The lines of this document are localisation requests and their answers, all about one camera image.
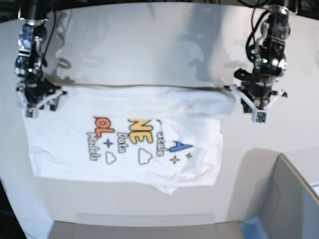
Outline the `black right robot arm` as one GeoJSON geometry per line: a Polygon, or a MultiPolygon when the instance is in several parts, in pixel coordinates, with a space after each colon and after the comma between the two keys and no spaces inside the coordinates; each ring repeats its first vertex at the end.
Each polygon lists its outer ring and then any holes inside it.
{"type": "Polygon", "coordinates": [[[41,50],[47,35],[45,23],[48,21],[50,0],[22,0],[18,19],[24,24],[18,36],[19,52],[15,61],[14,72],[20,77],[16,85],[18,102],[25,110],[26,116],[34,118],[38,110],[46,106],[51,111],[58,108],[59,99],[66,92],[46,79],[42,68],[47,67],[45,59],[48,46],[41,50]]]}

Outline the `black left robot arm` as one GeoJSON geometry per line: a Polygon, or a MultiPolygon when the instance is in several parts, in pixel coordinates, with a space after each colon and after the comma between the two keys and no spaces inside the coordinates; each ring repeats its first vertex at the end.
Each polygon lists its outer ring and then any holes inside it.
{"type": "Polygon", "coordinates": [[[234,77],[241,81],[237,87],[258,110],[270,102],[274,82],[287,69],[286,39],[291,33],[290,10],[286,6],[271,4],[261,14],[246,42],[246,55],[253,63],[251,73],[239,69],[234,77]]]}

